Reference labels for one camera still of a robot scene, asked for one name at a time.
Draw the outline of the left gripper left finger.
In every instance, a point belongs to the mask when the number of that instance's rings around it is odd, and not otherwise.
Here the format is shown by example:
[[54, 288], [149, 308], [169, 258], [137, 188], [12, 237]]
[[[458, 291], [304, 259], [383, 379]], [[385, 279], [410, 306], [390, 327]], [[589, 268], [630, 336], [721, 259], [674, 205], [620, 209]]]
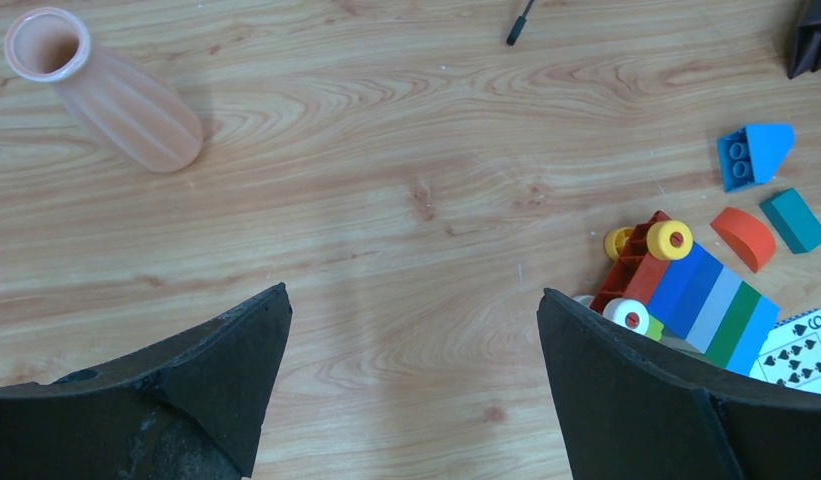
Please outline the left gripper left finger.
[[0, 479], [242, 479], [288, 340], [284, 284], [50, 384], [0, 387]]

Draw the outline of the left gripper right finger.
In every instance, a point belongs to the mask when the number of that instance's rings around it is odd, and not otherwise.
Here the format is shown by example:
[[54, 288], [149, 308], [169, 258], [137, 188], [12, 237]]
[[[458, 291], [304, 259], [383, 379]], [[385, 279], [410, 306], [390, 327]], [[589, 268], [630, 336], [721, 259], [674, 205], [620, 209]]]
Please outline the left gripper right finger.
[[537, 311], [577, 479], [821, 479], [821, 395], [738, 375], [546, 289]]

